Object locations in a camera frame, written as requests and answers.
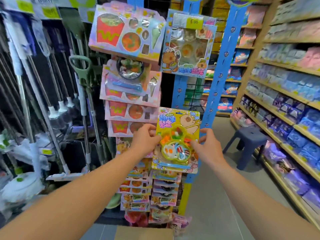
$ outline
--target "tile floor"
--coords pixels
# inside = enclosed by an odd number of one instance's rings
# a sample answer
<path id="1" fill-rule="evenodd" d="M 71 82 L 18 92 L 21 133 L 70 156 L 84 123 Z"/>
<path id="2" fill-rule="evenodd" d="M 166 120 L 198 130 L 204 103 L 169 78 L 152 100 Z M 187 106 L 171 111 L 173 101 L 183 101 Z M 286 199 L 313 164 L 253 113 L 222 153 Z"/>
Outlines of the tile floor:
<path id="1" fill-rule="evenodd" d="M 216 117 L 213 131 L 222 148 L 234 134 L 229 118 Z M 241 155 L 236 149 L 237 143 L 238 140 L 225 154 L 225 159 L 234 168 Z M 207 167 L 201 167 L 199 170 L 199 175 L 192 185 L 186 210 L 186 215 L 192 216 L 193 220 L 186 233 L 179 239 L 254 240 L 212 171 Z M 257 166 L 253 160 L 239 173 L 284 206 L 291 207 L 266 171 Z M 116 228 L 116 226 L 94 224 L 81 240 L 113 240 Z"/>

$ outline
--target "forearm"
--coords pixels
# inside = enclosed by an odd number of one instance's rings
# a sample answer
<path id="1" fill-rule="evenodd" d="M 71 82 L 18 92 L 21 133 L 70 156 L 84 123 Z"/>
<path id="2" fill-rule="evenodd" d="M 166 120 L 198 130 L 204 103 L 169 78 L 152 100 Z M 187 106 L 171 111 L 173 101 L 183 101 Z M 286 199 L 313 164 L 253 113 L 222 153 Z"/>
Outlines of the forearm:
<path id="1" fill-rule="evenodd" d="M 256 240 L 320 239 L 316 227 L 270 198 L 229 165 L 213 164 L 210 167 Z"/>
<path id="2" fill-rule="evenodd" d="M 130 149 L 55 190 L 2 228 L 0 239 L 79 240 L 141 157 Z"/>

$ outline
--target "blue stool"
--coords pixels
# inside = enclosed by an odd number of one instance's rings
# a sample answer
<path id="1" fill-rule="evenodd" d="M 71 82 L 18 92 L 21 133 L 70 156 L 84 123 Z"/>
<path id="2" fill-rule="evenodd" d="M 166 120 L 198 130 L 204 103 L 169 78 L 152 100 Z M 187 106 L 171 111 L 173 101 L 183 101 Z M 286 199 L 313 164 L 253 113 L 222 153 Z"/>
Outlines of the blue stool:
<path id="1" fill-rule="evenodd" d="M 242 127 L 238 129 L 231 140 L 228 142 L 226 147 L 223 149 L 222 153 L 226 153 L 228 148 L 231 146 L 233 141 L 236 138 L 240 138 L 240 141 L 237 145 L 237 149 L 241 151 L 243 149 L 242 155 L 240 160 L 238 161 L 237 169 L 244 170 L 247 166 L 248 162 L 251 159 L 251 155 L 254 153 L 254 150 L 257 147 L 260 147 L 258 156 L 257 156 L 257 163 L 261 157 L 264 147 L 267 143 L 267 136 L 262 134 L 258 128 L 256 127 Z"/>

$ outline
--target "yellow price tag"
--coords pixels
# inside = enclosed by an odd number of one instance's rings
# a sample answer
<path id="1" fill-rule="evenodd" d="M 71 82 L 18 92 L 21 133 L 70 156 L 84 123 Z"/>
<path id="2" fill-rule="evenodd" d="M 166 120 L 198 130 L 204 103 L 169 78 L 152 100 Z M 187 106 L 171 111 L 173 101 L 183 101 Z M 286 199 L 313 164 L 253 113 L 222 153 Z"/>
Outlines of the yellow price tag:
<path id="1" fill-rule="evenodd" d="M 60 19 L 56 7 L 42 7 L 43 15 L 48 19 Z"/>
<path id="2" fill-rule="evenodd" d="M 190 29 L 202 29 L 203 25 L 203 20 L 194 18 L 194 17 L 189 17 L 186 19 L 186 28 Z"/>
<path id="3" fill-rule="evenodd" d="M 42 149 L 42 154 L 44 154 L 44 155 L 52 155 L 52 150 Z"/>
<path id="4" fill-rule="evenodd" d="M 87 11 L 88 16 L 88 22 L 93 23 L 94 22 L 94 11 Z"/>
<path id="5" fill-rule="evenodd" d="M 33 11 L 33 6 L 31 2 L 25 0 L 16 0 L 16 2 L 20 11 L 27 13 L 35 13 Z"/>

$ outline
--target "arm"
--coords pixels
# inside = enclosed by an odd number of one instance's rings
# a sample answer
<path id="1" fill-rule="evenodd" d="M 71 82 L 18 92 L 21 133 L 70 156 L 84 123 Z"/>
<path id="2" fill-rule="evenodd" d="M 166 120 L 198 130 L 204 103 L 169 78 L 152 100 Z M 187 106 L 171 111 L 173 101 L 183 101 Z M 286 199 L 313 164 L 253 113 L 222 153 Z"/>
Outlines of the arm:
<path id="1" fill-rule="evenodd" d="M 259 190 L 253 183 L 231 168 L 222 154 L 221 144 L 211 129 L 192 146 L 199 158 L 216 174 L 242 220 L 256 240 L 320 239 L 318 229 Z"/>
<path id="2" fill-rule="evenodd" d="M 160 141 L 145 124 L 125 153 L 55 190 L 0 230 L 0 239 L 79 240 L 92 226 L 133 167 Z"/>

